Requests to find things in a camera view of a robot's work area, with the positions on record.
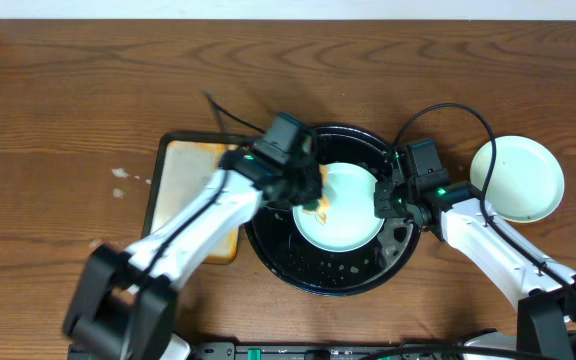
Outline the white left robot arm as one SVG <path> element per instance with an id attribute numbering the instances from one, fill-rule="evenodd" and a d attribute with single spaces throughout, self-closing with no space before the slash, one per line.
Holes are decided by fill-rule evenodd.
<path id="1" fill-rule="evenodd" d="M 165 225 L 122 252 L 102 245 L 89 256 L 63 333 L 100 359 L 186 359 L 175 334 L 178 296 L 228 233 L 268 202 L 304 204 L 322 193 L 315 155 L 224 153 L 209 184 Z"/>

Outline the green yellow scrub sponge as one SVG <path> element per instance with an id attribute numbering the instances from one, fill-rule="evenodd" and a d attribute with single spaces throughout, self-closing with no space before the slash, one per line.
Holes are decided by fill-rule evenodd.
<path id="1" fill-rule="evenodd" d="M 324 165 L 319 166 L 319 173 L 321 177 L 321 196 L 315 201 L 302 206 L 302 212 L 306 215 L 313 216 L 320 225 L 325 225 L 327 222 L 326 211 L 330 208 L 330 200 L 324 193 L 325 186 L 328 180 L 328 169 Z"/>

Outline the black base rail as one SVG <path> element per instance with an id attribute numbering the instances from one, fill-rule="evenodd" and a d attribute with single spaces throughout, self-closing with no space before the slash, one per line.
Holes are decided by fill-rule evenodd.
<path id="1" fill-rule="evenodd" d="M 228 342 L 201 343 L 190 346 L 189 360 L 357 360 L 373 353 L 385 351 L 383 347 L 338 346 L 270 346 L 235 345 Z M 387 356 L 386 360 L 463 360 L 490 359 L 484 355 L 457 355 L 442 353 L 412 353 Z"/>

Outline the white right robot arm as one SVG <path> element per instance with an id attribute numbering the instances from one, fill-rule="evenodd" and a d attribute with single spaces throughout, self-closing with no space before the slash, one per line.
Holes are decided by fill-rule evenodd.
<path id="1" fill-rule="evenodd" d="M 471 260 L 517 311 L 517 333 L 484 332 L 436 352 L 462 359 L 576 359 L 576 271 L 541 252 L 494 214 L 482 191 L 453 184 L 438 160 L 391 156 L 375 213 L 429 229 Z"/>

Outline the light blue plate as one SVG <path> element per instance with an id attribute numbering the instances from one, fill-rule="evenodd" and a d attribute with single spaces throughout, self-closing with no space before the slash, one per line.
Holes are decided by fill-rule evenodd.
<path id="1" fill-rule="evenodd" d="M 494 170 L 486 200 L 507 221 L 544 219 L 560 205 L 565 179 L 561 165 L 542 144 L 522 136 L 502 136 L 486 143 L 470 165 L 470 182 L 481 189 L 489 166 Z"/>
<path id="2" fill-rule="evenodd" d="M 322 165 L 323 204 L 316 211 L 293 208 L 300 234 L 315 247 L 329 252 L 349 252 L 371 241 L 384 220 L 374 215 L 377 179 L 350 163 Z"/>

